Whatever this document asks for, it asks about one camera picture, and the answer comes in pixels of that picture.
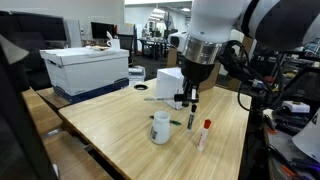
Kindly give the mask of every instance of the black marker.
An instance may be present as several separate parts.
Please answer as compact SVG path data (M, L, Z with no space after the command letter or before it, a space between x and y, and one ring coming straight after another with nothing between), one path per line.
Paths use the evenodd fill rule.
M192 124L193 124L194 116L196 115L196 110L197 110L197 105L195 105L195 104L192 105L190 116L189 116L189 121L188 121L188 130L189 131L191 131L191 129L192 129Z

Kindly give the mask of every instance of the white mug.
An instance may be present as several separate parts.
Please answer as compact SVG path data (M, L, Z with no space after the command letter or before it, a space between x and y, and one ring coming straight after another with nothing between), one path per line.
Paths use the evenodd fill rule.
M110 39L107 41L107 45L112 49L120 49L120 40L119 39Z
M170 138L170 115L164 111L154 113L150 138L155 144L164 144Z

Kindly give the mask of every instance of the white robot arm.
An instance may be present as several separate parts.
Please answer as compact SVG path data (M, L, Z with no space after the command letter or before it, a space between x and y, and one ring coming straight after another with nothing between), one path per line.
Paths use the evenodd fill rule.
M277 51L320 35L319 0L194 0L191 12L187 33L169 36L185 57L185 106L198 102L194 93L225 53L233 28Z

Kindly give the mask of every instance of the small bottle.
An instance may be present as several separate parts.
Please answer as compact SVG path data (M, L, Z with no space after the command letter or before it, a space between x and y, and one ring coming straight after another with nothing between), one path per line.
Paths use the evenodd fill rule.
M210 125L211 125L211 121L209 119L205 120L204 127L202 129L202 133L201 133L201 136L200 136L200 139L199 139L199 142L198 142L198 151L202 151L203 150L204 142L205 142L205 140L207 138L208 130L209 130Z
M155 144L164 144L170 138L170 115L157 111L151 126L150 138Z
M190 112L190 116L189 116L189 121L188 121L188 130L191 131L192 129L192 124L196 115L196 110L197 110L197 105L192 105L191 107L191 112Z

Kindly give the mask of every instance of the white cube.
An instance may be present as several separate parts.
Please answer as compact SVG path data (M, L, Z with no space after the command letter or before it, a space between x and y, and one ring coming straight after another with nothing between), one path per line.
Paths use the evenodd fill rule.
M157 73L156 97L168 98L173 97L175 94L182 94L183 80L184 76L178 67L159 69ZM183 108L182 102L174 102L174 100L165 100L164 102L177 110Z

